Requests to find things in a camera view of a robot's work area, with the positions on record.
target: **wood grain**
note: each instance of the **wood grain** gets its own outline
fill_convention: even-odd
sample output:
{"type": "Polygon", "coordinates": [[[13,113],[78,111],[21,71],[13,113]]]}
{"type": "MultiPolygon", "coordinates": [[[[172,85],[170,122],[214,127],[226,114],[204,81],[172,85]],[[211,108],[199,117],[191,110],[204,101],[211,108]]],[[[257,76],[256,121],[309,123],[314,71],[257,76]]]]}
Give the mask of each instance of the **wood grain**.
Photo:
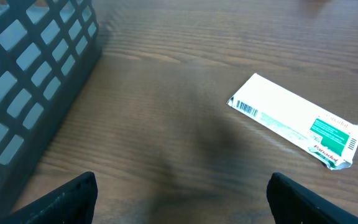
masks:
{"type": "Polygon", "coordinates": [[[18,209],[85,171],[94,223],[273,223],[282,172],[358,216],[333,172],[225,105],[255,72],[358,124],[358,1],[99,0],[104,55],[18,209]]]}

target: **dark gray plastic basket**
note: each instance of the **dark gray plastic basket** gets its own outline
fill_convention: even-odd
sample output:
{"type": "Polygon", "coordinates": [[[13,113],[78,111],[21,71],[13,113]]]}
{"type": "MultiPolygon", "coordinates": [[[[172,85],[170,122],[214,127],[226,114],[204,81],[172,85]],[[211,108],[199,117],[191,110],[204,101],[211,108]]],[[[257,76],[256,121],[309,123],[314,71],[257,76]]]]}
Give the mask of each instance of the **dark gray plastic basket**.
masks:
{"type": "Polygon", "coordinates": [[[0,218],[100,56],[90,0],[0,0],[0,218]]]}

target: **barcode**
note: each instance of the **barcode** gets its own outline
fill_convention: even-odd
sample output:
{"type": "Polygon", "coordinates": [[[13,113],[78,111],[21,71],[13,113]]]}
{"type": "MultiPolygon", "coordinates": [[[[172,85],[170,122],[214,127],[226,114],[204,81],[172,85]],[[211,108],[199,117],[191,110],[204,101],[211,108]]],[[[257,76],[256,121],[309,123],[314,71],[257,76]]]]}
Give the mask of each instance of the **barcode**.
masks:
{"type": "Polygon", "coordinates": [[[237,101],[237,108],[241,109],[242,111],[246,112],[247,114],[256,117],[256,115],[258,114],[258,110],[246,105],[245,103],[241,102],[241,101],[237,101]]]}
{"type": "Polygon", "coordinates": [[[356,140],[355,139],[351,139],[349,145],[347,146],[348,149],[350,150],[354,150],[354,147],[356,146],[356,140]]]}

